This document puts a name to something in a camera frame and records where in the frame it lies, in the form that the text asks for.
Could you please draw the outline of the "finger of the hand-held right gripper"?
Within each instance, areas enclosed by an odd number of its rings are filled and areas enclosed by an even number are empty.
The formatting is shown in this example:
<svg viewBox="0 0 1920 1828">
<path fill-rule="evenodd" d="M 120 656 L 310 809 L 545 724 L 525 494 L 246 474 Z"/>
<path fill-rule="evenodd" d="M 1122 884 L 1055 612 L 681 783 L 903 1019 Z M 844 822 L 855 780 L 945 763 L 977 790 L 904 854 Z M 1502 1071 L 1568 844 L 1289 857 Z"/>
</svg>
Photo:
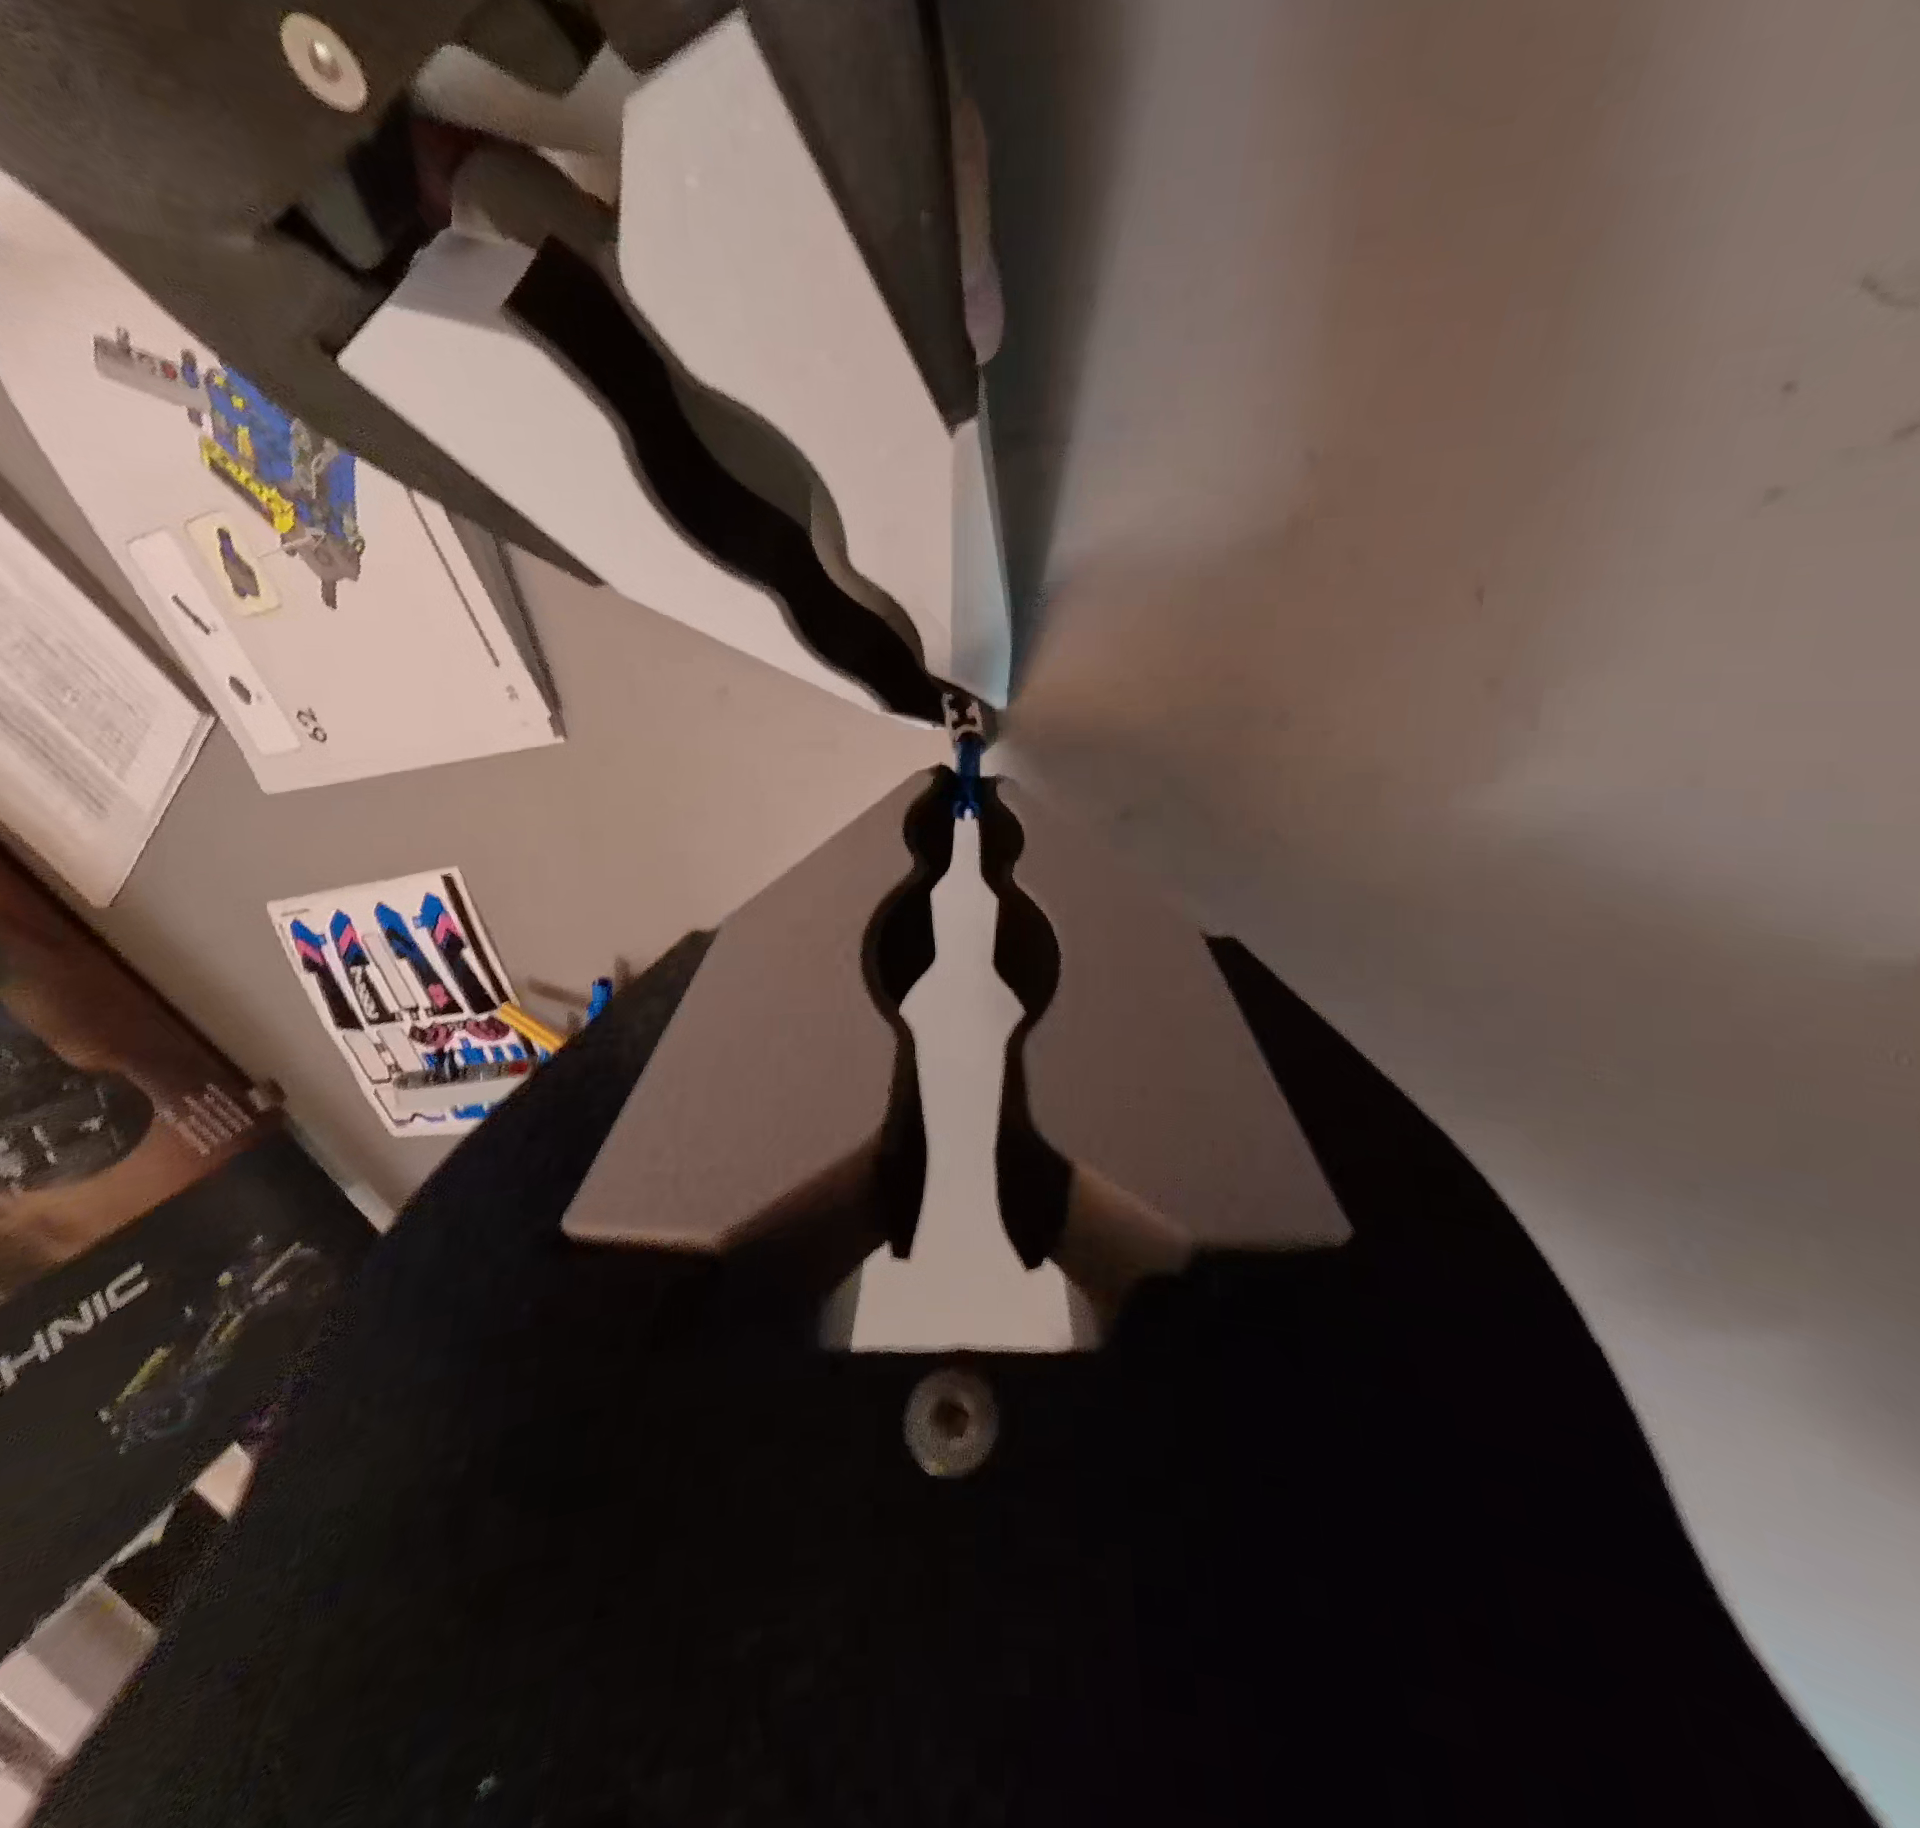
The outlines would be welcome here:
<svg viewBox="0 0 1920 1828">
<path fill-rule="evenodd" d="M 612 280 L 561 239 L 438 234 L 340 363 L 618 596 L 862 706 L 947 688 L 716 453 Z"/>
<path fill-rule="evenodd" d="M 619 279 L 683 373 L 806 479 L 809 559 L 989 705 L 1009 573 L 986 382 L 940 413 L 751 17 L 722 15 L 619 113 Z"/>
</svg>

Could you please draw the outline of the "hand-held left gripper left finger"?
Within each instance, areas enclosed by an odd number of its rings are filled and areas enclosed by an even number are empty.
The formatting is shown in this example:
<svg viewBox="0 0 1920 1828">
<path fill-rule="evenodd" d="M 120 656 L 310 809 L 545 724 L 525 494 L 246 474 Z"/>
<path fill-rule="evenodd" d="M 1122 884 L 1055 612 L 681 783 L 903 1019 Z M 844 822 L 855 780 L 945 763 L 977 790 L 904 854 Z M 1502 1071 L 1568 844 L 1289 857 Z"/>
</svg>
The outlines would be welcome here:
<svg viewBox="0 0 1920 1828">
<path fill-rule="evenodd" d="M 571 1242 L 725 1261 L 853 1338 L 929 1176 L 904 1002 L 936 957 L 949 769 L 922 769 L 713 932 L 565 1214 Z"/>
</svg>

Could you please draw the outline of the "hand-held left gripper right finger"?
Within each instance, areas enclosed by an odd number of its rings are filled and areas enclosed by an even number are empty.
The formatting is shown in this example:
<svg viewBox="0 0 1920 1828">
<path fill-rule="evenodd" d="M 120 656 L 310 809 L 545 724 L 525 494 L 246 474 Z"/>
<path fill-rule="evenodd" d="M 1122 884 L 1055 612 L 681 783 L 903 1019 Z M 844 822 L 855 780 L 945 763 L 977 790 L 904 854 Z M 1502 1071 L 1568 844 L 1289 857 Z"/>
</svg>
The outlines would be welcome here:
<svg viewBox="0 0 1920 1828">
<path fill-rule="evenodd" d="M 1214 1258 L 1349 1245 L 1352 1226 L 1225 976 L 1176 901 L 1035 789 L 979 790 L 1005 1043 L 1000 1212 L 1057 1268 L 1082 1332 Z"/>
</svg>

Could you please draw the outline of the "lego instruction booklet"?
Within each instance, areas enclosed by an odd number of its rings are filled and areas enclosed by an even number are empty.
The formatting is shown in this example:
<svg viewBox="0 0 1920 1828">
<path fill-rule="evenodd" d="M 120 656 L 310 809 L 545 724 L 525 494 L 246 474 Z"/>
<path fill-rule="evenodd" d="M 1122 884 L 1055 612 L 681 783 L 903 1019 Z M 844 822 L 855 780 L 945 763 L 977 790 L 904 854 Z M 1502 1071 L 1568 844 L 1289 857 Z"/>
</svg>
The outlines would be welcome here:
<svg viewBox="0 0 1920 1828">
<path fill-rule="evenodd" d="M 263 790 L 565 739 L 501 544 L 293 413 L 16 178 L 3 374 Z"/>
</svg>

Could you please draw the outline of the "lego sticker sheet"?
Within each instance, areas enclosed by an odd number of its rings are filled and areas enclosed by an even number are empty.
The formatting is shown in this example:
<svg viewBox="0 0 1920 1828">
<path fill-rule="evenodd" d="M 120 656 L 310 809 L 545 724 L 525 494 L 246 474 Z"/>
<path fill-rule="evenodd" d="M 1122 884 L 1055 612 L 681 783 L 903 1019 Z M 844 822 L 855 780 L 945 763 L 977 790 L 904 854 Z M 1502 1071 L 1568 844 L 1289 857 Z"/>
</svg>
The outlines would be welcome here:
<svg viewBox="0 0 1920 1828">
<path fill-rule="evenodd" d="M 537 1051 L 495 1013 L 516 989 L 460 869 L 277 899 L 271 926 L 386 1133 L 461 1136 L 531 1077 L 420 1093 L 393 1086 L 420 1064 L 420 1048 Z"/>
</svg>

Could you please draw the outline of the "dark lego set box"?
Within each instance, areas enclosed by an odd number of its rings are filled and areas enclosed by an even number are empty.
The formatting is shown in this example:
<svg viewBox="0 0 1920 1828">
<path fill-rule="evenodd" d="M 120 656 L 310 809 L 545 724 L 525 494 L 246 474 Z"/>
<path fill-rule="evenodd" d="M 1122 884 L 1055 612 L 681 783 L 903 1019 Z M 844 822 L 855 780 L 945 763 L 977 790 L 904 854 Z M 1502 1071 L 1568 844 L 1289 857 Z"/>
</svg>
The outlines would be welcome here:
<svg viewBox="0 0 1920 1828">
<path fill-rule="evenodd" d="M 373 1239 L 284 1110 L 5 854 L 5 1652 L 259 1427 Z"/>
</svg>

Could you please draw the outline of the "white printed paper leaflet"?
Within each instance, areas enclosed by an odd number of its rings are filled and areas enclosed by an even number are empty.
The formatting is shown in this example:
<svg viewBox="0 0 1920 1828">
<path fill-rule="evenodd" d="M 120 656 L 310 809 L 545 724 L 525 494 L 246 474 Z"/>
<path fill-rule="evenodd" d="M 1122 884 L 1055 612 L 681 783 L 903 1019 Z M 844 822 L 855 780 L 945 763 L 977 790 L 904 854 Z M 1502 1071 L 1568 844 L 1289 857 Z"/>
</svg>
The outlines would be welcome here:
<svg viewBox="0 0 1920 1828">
<path fill-rule="evenodd" d="M 3 522 L 3 822 L 89 907 L 131 878 L 212 713 Z"/>
</svg>

